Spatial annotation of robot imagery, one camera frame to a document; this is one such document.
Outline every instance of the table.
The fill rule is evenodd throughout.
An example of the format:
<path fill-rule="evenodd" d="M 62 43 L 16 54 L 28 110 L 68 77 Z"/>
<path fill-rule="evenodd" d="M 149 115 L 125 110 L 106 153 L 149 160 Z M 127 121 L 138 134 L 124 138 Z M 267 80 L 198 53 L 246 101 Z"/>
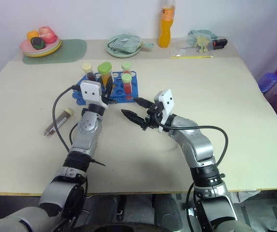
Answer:
<path fill-rule="evenodd" d="M 44 65 L 14 60 L 0 72 L 0 195 L 40 195 L 63 164 L 67 153 L 57 135 L 45 138 L 43 131 L 52 121 L 55 98 L 82 77 L 85 61 L 94 67 L 109 61 L 119 71 L 123 60 Z M 140 97 L 152 101 L 158 91 L 170 88 L 175 114 L 227 132 L 229 147 L 219 170 L 230 191 L 277 189 L 277 115 L 240 58 L 132 58 L 131 63 Z M 64 108 L 75 111 L 60 128 L 69 144 L 69 130 L 82 107 L 67 94 L 57 115 Z M 146 116 L 146 109 L 135 103 L 109 105 L 94 156 L 106 167 L 90 165 L 89 192 L 185 192 L 192 179 L 180 147 L 165 133 L 142 131 L 121 109 Z M 202 132 L 218 159 L 222 134 Z"/>

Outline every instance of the green cap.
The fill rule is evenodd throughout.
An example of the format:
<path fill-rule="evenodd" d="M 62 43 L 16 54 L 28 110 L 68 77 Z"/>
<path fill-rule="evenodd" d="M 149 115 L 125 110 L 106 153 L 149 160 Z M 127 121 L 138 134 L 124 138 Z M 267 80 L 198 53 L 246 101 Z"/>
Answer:
<path fill-rule="evenodd" d="M 98 66 L 98 71 L 100 74 L 107 74 L 111 70 L 111 63 L 109 62 L 104 62 L 103 64 L 100 64 Z"/>
<path fill-rule="evenodd" d="M 130 62 L 122 62 L 121 63 L 121 67 L 123 68 L 123 69 L 125 69 L 125 70 L 130 70 L 130 68 L 131 68 L 131 63 Z"/>
<path fill-rule="evenodd" d="M 124 83 L 130 83 L 132 81 L 132 76 L 128 73 L 124 73 L 124 74 L 121 75 L 121 80 Z"/>

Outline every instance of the white wall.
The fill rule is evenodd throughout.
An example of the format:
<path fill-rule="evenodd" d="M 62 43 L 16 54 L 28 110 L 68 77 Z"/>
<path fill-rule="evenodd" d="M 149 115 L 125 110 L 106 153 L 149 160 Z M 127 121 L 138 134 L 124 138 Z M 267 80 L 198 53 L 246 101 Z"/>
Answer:
<path fill-rule="evenodd" d="M 277 0 L 176 0 L 172 37 L 210 29 L 233 41 L 255 77 L 277 68 Z M 26 32 L 49 25 L 62 39 L 159 33 L 160 0 L 0 0 L 0 70 Z"/>

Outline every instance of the green mat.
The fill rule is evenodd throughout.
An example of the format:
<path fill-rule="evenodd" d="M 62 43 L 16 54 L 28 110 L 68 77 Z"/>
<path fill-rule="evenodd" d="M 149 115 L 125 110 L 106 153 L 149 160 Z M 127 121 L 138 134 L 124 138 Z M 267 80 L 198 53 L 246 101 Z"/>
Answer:
<path fill-rule="evenodd" d="M 54 64 L 75 62 L 83 58 L 87 50 L 85 40 L 62 40 L 60 48 L 45 57 L 23 56 L 25 64 Z"/>

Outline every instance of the pink plate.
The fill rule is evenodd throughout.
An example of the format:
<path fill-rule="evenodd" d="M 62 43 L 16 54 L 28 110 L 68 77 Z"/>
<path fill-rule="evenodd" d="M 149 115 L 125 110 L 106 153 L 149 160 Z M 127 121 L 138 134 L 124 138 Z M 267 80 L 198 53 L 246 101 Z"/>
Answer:
<path fill-rule="evenodd" d="M 36 54 L 39 52 L 45 52 L 45 51 L 49 51 L 52 47 L 54 47 L 57 43 L 59 42 L 59 38 L 57 37 L 56 41 L 53 43 L 48 43 L 46 44 L 45 48 L 37 50 L 35 48 L 32 47 L 31 42 L 28 40 L 25 40 L 24 42 L 21 43 L 21 45 L 19 46 L 19 49 L 23 52 L 23 53 L 28 53 L 28 54 Z"/>

